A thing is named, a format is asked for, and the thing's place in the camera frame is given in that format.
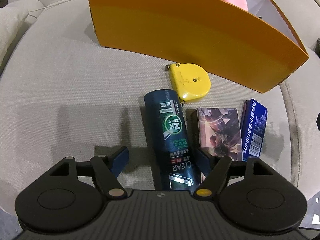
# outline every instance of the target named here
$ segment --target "barcode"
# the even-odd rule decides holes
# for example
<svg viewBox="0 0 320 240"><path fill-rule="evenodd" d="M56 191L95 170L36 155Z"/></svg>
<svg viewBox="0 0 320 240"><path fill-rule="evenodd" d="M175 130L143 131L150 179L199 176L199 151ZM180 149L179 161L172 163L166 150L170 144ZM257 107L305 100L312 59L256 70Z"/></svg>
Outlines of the barcode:
<svg viewBox="0 0 320 240"><path fill-rule="evenodd" d="M262 138L255 133L252 134L251 145L249 148L249 154L259 157L260 149L262 144Z"/></svg>

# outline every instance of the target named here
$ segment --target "gray floor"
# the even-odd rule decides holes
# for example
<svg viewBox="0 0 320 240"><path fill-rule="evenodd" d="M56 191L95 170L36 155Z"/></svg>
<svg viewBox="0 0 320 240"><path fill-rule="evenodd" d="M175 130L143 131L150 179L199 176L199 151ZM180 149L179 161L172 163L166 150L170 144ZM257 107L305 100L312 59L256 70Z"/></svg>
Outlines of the gray floor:
<svg viewBox="0 0 320 240"><path fill-rule="evenodd" d="M22 231L17 217L0 209L0 240L11 240Z"/></svg>

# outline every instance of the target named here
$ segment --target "ribbed black surface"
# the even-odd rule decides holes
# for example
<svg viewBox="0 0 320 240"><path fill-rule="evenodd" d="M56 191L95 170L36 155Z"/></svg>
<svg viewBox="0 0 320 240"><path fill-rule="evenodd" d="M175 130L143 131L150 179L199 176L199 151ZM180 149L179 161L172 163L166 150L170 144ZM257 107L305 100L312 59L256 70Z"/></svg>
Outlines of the ribbed black surface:
<svg viewBox="0 0 320 240"><path fill-rule="evenodd" d="M25 231L18 240L302 240L299 232L256 236L228 224L210 202L193 199L187 191L136 190L128 199L111 201L90 225L64 235Z"/></svg>

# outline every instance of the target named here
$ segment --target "beige pillow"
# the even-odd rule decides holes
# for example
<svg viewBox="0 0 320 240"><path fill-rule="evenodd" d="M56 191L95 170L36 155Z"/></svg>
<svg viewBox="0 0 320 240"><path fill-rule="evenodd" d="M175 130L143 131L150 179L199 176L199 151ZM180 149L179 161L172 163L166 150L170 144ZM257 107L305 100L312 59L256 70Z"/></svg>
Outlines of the beige pillow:
<svg viewBox="0 0 320 240"><path fill-rule="evenodd" d="M28 13L26 8L0 8L0 65Z"/></svg>

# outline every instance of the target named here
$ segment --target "small blue package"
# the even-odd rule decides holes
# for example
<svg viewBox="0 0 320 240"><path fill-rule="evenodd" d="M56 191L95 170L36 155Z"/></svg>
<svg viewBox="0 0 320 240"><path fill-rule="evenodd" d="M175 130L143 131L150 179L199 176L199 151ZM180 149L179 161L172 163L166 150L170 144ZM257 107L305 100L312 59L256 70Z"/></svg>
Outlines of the small blue package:
<svg viewBox="0 0 320 240"><path fill-rule="evenodd" d="M256 100L244 102L241 118L243 160L250 156L260 157L268 110Z"/></svg>

